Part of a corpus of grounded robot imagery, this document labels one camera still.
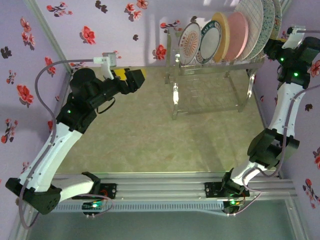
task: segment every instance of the metal dish rack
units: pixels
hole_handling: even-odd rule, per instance
[[[183,65],[178,48],[181,34],[171,28],[167,32],[164,83],[173,90],[172,119],[177,119],[178,114],[242,112],[252,95],[256,72],[264,63],[264,54],[261,52],[250,61],[215,63],[212,60],[200,64],[194,59],[190,64]],[[231,71],[239,70],[247,71],[247,87],[244,87],[245,83],[232,79]],[[246,96],[241,98],[240,92],[245,91]]]

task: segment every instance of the white bracket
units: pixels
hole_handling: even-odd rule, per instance
[[[292,26],[292,28],[292,33],[290,33],[288,40],[282,46],[283,49],[295,49],[304,39],[305,33],[298,31],[305,31],[306,27]]]
[[[94,57],[94,64],[101,64],[101,71],[104,79],[114,79],[110,67],[117,66],[117,57],[114,52],[104,52],[102,57]]]

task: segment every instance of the wall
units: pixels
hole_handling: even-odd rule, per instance
[[[258,201],[237,217],[202,212],[50,213],[29,240],[293,240],[283,201]]]
[[[167,27],[181,31],[195,15],[203,27],[215,12],[233,12],[239,0],[36,2],[67,59],[117,51],[118,66],[164,66]]]
[[[46,66],[45,57],[59,59],[22,0],[1,1],[0,32],[0,240],[6,240],[18,212],[7,179],[28,167],[49,136],[50,117],[36,97],[35,78]],[[40,95],[53,110],[59,108],[56,98],[65,79],[62,65],[40,78]]]
[[[318,29],[320,1],[308,3],[293,0],[286,12],[282,31],[291,25],[306,26],[306,29]],[[320,55],[314,60],[310,87],[320,84]],[[277,62],[266,62],[258,71],[254,89],[267,125],[270,124],[277,99]],[[286,178],[293,179],[296,191],[307,218],[314,239],[320,239],[320,88],[307,92],[303,97],[295,122],[295,138],[300,141],[297,153],[288,160],[282,170]]]

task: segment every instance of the purple wall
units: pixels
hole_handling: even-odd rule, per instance
[[[22,17],[29,25],[21,23]],[[49,136],[50,117],[36,97],[35,78],[46,66],[45,57],[53,62],[59,59],[22,0],[1,1],[0,32],[0,49],[8,47],[11,51],[11,56],[7,51],[0,55],[0,240],[6,240],[18,212],[16,196],[5,188],[6,181],[21,174]],[[55,97],[66,82],[67,72],[62,65],[51,70],[54,74],[44,72],[40,78],[39,91],[54,110],[60,104]]]
[[[319,0],[293,0],[285,13],[282,31],[291,25],[306,26],[318,30]],[[314,60],[314,77],[310,87],[320,84],[320,55]],[[256,97],[267,125],[270,124],[277,98],[277,62],[268,62],[258,71],[255,81]],[[282,170],[286,178],[293,179],[304,216],[315,240],[320,239],[320,88],[307,92],[303,97],[296,118],[295,138],[300,141],[297,153],[288,160]]]

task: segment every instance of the patterned plate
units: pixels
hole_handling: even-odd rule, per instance
[[[233,61],[240,56],[246,47],[249,26],[246,17],[241,12],[234,12],[228,17],[230,27],[230,44],[225,60]]]
[[[239,57],[240,60],[243,60],[249,56],[257,44],[262,29],[264,7],[261,0],[241,0],[234,11],[242,13],[249,25],[248,40]]]
[[[279,0],[272,0],[274,4],[274,10],[275,10],[275,18],[274,18],[274,26],[271,33],[270,38],[271,39],[277,39],[280,29],[281,29],[281,23],[282,23],[282,9]]]
[[[179,40],[180,62],[189,64],[197,54],[201,41],[200,26],[196,22],[185,27]]]
[[[230,27],[229,22],[222,12],[216,12],[212,19],[213,21],[217,21],[221,26],[221,42],[218,50],[216,51],[213,59],[216,63],[219,63],[221,60],[225,59],[226,54],[229,49],[230,44]]]
[[[201,64],[209,62],[216,54],[221,38],[221,25],[219,22],[208,22],[201,31],[201,44],[195,59]]]
[[[255,58],[266,46],[271,32],[275,25],[275,5],[272,0],[262,0],[263,5],[263,23],[259,39],[254,49],[247,57],[248,60]]]

